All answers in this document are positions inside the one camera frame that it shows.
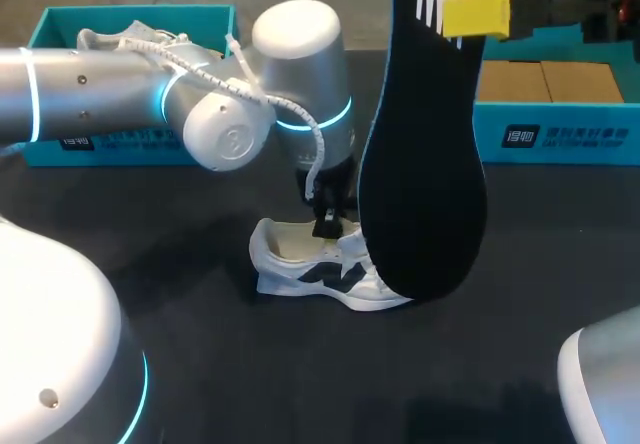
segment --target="cardboard box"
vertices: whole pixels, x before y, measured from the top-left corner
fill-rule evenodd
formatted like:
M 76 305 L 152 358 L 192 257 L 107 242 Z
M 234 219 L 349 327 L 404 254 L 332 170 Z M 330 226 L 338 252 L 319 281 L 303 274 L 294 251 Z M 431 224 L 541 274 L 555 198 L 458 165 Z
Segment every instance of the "cardboard box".
M 484 162 L 640 165 L 640 65 L 630 42 L 579 26 L 487 41 L 474 129 Z
M 44 11 L 29 47 L 75 48 L 77 33 L 83 28 L 115 34 L 134 20 L 175 34 L 185 32 L 193 42 L 225 55 L 229 55 L 225 35 L 231 32 L 237 37 L 233 6 L 54 7 Z M 36 142 L 27 145 L 23 154 L 35 167 L 196 165 L 168 126 Z

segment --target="teal box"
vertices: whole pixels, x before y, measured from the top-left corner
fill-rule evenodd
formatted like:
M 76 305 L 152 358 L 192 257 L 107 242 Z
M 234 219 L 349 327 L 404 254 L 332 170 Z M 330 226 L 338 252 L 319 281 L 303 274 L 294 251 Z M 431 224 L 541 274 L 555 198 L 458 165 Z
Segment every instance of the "teal box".
M 484 162 L 640 165 L 640 65 L 632 44 L 583 44 L 580 26 L 540 29 L 530 39 L 487 40 L 485 60 L 608 63 L 625 104 L 477 102 L 474 129 Z
M 115 34 L 134 20 L 174 34 L 184 32 L 196 44 L 225 56 L 229 55 L 225 35 L 238 34 L 235 8 L 227 5 L 52 7 L 44 11 L 29 47 L 75 48 L 81 29 Z M 196 164 L 169 127 L 36 142 L 28 144 L 23 154 L 34 167 Z

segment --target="black n logo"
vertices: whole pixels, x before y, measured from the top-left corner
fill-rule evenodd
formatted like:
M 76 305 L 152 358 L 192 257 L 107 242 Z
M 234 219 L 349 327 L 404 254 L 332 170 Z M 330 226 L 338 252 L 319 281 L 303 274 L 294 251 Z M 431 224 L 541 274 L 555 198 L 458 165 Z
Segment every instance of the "black n logo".
M 339 292 L 349 292 L 366 275 L 362 264 L 357 263 L 342 276 L 342 265 L 321 262 L 298 278 L 301 282 L 324 282 L 324 285 Z

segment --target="shoe sole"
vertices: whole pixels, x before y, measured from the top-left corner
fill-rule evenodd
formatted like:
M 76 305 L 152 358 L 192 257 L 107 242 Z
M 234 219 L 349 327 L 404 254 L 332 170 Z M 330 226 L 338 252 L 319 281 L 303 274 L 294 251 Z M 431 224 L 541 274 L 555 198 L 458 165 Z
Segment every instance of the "shoe sole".
M 358 203 L 382 280 L 401 296 L 426 301 L 464 281 L 484 235 L 487 196 L 473 129 L 484 39 L 465 39 L 458 50 L 427 26 L 426 9 L 422 22 L 416 19 L 416 1 L 423 0 L 393 0 Z
M 337 299 L 352 311 L 375 312 L 391 309 L 411 302 L 411 299 L 400 297 L 386 301 L 368 301 L 338 292 L 322 284 L 305 284 L 304 287 L 291 286 L 287 281 L 260 275 L 257 290 L 260 294 L 281 297 L 328 296 Z

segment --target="black table surface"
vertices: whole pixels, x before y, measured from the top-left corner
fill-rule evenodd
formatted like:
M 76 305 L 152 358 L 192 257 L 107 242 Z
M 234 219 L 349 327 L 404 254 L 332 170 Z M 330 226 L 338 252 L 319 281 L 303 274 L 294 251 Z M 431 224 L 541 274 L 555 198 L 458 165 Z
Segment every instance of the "black table surface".
M 349 56 L 365 124 L 384 58 Z M 277 147 L 230 174 L 11 157 L 0 212 L 109 277 L 172 443 L 573 443 L 556 359 L 574 331 L 640 303 L 640 169 L 487 166 L 488 229 L 464 285 L 359 314 L 255 294 L 258 219 L 311 218 Z

